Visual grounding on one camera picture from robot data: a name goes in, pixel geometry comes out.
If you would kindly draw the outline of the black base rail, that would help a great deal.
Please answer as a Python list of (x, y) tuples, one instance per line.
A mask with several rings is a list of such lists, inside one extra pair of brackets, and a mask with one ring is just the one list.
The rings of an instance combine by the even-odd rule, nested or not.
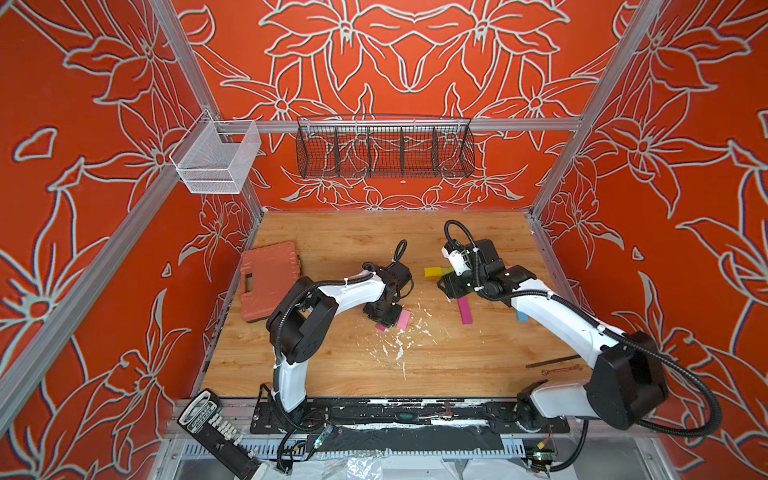
[(571, 428), (561, 418), (523, 427), (513, 399), (311, 398), (286, 442), (297, 457), (354, 454), (522, 458)]

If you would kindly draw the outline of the yellow block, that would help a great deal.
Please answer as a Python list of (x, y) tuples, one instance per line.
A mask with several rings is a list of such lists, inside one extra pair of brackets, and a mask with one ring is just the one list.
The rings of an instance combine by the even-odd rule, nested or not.
[(427, 278), (439, 278), (443, 275), (451, 273), (452, 269), (448, 267), (425, 267), (423, 271), (424, 276)]

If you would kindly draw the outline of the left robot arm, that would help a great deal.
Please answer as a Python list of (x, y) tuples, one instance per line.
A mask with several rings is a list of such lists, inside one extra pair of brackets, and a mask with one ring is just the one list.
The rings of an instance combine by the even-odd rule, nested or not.
[(337, 316), (360, 307), (369, 320), (393, 327), (403, 312), (402, 290), (412, 283), (401, 262), (365, 263), (359, 274), (342, 280), (297, 280), (267, 320), (275, 354), (272, 396), (283, 411), (291, 414), (305, 402), (308, 361)]

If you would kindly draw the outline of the pale pink block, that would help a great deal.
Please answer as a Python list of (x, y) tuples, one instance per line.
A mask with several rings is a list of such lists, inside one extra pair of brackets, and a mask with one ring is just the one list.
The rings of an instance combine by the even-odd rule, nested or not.
[(400, 329), (401, 331), (406, 331), (408, 328), (411, 316), (412, 314), (410, 311), (403, 309), (400, 313), (400, 316), (396, 324), (397, 328)]

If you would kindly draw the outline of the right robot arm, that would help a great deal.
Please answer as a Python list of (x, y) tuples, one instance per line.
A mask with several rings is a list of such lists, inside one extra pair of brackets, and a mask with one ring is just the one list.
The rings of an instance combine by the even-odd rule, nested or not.
[[(442, 254), (453, 268), (438, 282), (448, 298), (475, 293), (533, 318), (568, 344), (592, 371), (586, 381), (538, 381), (522, 390), (512, 418), (523, 430), (537, 432), (557, 417), (598, 419), (618, 430), (639, 425), (684, 438), (705, 437), (720, 428), (722, 409), (712, 390), (693, 372), (662, 355), (648, 334), (612, 327), (556, 294), (526, 268), (505, 266), (487, 239), (463, 245), (449, 238)], [(703, 425), (667, 427), (647, 420), (669, 397), (667, 371), (679, 374), (699, 391), (709, 411)]]

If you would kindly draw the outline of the red plastic tool case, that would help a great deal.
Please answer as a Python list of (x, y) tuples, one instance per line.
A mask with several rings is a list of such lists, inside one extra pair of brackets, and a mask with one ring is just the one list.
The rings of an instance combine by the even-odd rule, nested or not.
[(241, 318), (254, 323), (268, 318), (301, 276), (293, 241), (248, 250), (241, 256)]

